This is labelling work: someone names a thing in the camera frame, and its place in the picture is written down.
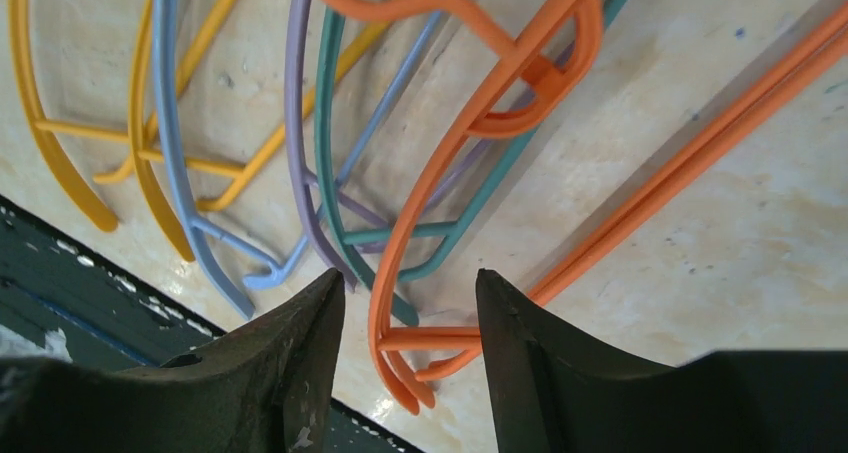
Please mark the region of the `orange plastic hanger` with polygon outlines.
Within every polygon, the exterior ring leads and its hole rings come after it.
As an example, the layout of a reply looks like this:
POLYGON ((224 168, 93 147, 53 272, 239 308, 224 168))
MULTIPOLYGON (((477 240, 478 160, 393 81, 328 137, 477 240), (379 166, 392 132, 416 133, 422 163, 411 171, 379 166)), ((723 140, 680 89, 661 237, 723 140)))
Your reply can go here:
MULTIPOLYGON (((482 352, 472 327, 403 327, 389 313, 400 263, 426 198, 472 138, 515 138, 541 121, 583 79, 603 38, 601 0, 546 0, 517 36, 474 0, 323 0, 364 21, 402 20, 433 11, 459 18, 497 55, 497 63, 462 108, 428 160, 387 241, 372 286, 369 349, 392 396, 410 413, 435 404, 431 382, 459 371, 482 352)), ((545 305, 609 254, 684 188, 769 119, 847 51, 847 10, 840 7, 684 146, 529 293, 545 305)))

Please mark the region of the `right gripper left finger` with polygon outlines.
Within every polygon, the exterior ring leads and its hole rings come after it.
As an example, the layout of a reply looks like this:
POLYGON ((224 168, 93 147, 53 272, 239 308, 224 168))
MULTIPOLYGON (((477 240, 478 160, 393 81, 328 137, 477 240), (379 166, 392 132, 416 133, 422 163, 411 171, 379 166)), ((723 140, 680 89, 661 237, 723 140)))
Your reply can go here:
POLYGON ((5 452, 319 452, 345 315, 330 269, 287 302, 158 367, 1 363, 5 452))

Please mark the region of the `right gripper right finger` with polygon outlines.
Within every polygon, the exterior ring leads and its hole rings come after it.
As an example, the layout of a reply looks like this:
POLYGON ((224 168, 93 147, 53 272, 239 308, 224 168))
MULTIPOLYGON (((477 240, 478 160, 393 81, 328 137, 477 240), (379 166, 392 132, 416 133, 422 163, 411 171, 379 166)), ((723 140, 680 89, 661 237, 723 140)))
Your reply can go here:
POLYGON ((476 301, 502 452, 843 452, 843 350, 718 350, 667 366, 482 269, 476 301))

